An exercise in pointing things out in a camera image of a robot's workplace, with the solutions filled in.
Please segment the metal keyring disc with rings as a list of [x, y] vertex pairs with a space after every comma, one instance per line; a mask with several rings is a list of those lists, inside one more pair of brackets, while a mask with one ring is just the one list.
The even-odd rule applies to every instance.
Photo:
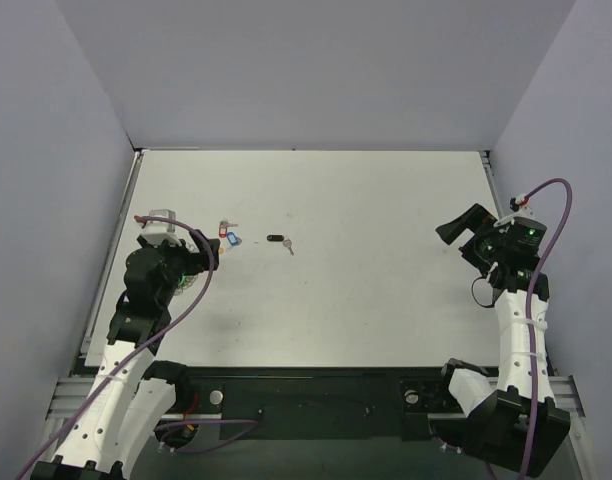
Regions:
[[[186, 247], [187, 247], [187, 249], [191, 253], [197, 253], [198, 252], [197, 246], [195, 244], [193, 244], [193, 243], [187, 243]], [[195, 283], [197, 278], [198, 278], [197, 274], [195, 274], [195, 275], [190, 275], [190, 274], [184, 275], [181, 278], [181, 280], [180, 280], [180, 282], [179, 282], [179, 284], [178, 284], [178, 286], [177, 286], [177, 288], [175, 290], [174, 295], [175, 296], [182, 295], [186, 290], [190, 289], [193, 286], [193, 284]]]

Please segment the red tag key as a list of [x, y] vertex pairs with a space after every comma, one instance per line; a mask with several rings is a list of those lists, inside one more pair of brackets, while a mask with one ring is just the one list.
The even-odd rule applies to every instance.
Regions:
[[219, 231], [218, 231], [219, 237], [226, 238], [229, 233], [229, 230], [237, 226], [238, 226], [237, 223], [231, 223], [227, 219], [221, 220], [219, 223]]

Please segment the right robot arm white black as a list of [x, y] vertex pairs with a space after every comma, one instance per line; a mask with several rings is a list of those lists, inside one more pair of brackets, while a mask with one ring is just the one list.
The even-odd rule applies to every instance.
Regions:
[[491, 305], [499, 328], [495, 384], [484, 368], [457, 359], [433, 383], [435, 402], [460, 407], [461, 422], [438, 428], [456, 450], [521, 477], [542, 474], [570, 430], [570, 414], [560, 408], [550, 385], [545, 346], [548, 278], [539, 272], [538, 250], [547, 231], [527, 208], [504, 219], [472, 205], [436, 232], [446, 244], [462, 233], [464, 260], [491, 285]]

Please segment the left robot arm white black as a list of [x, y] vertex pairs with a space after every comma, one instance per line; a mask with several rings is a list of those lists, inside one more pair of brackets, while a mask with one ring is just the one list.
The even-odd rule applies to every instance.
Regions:
[[156, 357], [182, 281], [219, 266], [219, 240], [198, 230], [190, 235], [194, 250], [168, 231], [138, 237], [91, 390], [58, 431], [63, 441], [52, 458], [37, 460], [31, 478], [127, 479], [161, 416], [195, 402], [186, 366]]

